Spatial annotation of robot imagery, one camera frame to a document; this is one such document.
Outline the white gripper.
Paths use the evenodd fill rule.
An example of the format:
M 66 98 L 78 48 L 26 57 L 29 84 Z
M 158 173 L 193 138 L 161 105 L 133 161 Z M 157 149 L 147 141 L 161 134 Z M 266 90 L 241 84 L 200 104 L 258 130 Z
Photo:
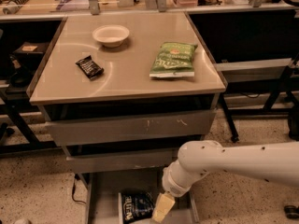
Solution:
M 184 170 L 180 165 L 171 164 L 164 168 L 162 186 L 165 193 L 160 193 L 152 213 L 152 219 L 161 223 L 175 204 L 175 198 L 186 194 L 192 184 L 194 177 Z

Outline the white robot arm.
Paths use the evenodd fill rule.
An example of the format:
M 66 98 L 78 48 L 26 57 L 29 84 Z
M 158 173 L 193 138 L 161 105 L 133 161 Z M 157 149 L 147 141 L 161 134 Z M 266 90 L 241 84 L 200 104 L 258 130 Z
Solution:
M 163 222 L 176 198 L 214 172 L 228 172 L 298 188 L 299 144 L 223 147 L 213 140 L 185 143 L 179 148 L 177 159 L 164 168 L 164 191 L 158 195 L 152 219 Z

